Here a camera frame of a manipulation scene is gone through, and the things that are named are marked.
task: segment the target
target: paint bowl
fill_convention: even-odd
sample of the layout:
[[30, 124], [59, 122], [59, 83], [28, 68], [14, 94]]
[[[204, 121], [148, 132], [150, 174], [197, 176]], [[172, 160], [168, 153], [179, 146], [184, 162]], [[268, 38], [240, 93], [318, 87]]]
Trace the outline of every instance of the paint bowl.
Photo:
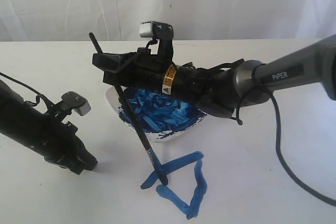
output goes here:
[[[195, 106], [169, 95], [136, 88], [123, 90], [141, 127], [152, 142], [171, 140], [190, 130], [206, 117], [206, 114]], [[119, 118], [134, 129], [114, 87], [107, 90], [106, 98]]]

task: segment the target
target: paint splatter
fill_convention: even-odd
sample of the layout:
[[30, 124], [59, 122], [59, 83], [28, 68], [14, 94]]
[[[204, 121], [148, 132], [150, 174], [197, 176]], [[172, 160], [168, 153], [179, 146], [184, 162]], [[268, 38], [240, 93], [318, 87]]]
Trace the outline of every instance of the paint splatter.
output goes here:
[[[159, 133], [160, 138], [186, 131], [206, 115], [195, 106], [165, 94], [135, 88], [126, 88], [124, 93], [144, 132]], [[132, 125], [121, 106], [119, 117]]]

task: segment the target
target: yellow sticker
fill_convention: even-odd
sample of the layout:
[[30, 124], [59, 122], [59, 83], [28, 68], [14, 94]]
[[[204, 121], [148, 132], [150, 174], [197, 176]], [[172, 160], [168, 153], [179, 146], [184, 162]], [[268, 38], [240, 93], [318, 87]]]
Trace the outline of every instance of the yellow sticker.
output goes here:
[[173, 80], [176, 75], [176, 69], [173, 65], [170, 65], [167, 69], [167, 72], [163, 78], [162, 83], [162, 93], [164, 94], [171, 94]]

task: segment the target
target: table surface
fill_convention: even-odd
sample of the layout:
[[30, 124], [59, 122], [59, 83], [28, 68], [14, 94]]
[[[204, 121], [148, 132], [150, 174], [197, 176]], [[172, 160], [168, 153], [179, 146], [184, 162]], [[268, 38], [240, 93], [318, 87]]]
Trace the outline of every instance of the table surface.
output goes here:
[[[270, 62], [316, 39], [175, 41], [174, 61], [212, 67], [239, 58]], [[134, 51], [145, 41], [102, 42], [106, 52]], [[91, 64], [94, 48], [81, 42], [2, 42], [1, 72], [58, 102], [66, 91], [86, 97], [89, 114], [69, 120], [98, 159], [80, 176], [0, 135], [1, 223], [184, 223], [185, 216], [140, 185], [152, 166], [137, 135], [109, 106], [102, 72]], [[4, 80], [26, 100], [30, 91]], [[318, 191], [336, 198], [336, 104], [319, 83], [275, 92], [282, 118], [282, 149], [293, 171]], [[162, 163], [202, 151], [208, 191], [190, 223], [334, 223], [336, 209], [298, 187], [275, 154], [271, 102], [241, 110], [244, 125], [208, 116], [189, 132], [153, 144]], [[169, 176], [169, 187], [190, 202], [193, 165]]]

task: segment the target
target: white curtain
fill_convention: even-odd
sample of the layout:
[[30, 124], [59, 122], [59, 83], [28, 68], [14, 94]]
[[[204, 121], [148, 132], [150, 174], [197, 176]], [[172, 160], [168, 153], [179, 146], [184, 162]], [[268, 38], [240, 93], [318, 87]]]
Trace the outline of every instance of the white curtain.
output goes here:
[[175, 39], [323, 38], [336, 0], [0, 0], [0, 41], [138, 40], [152, 19]]

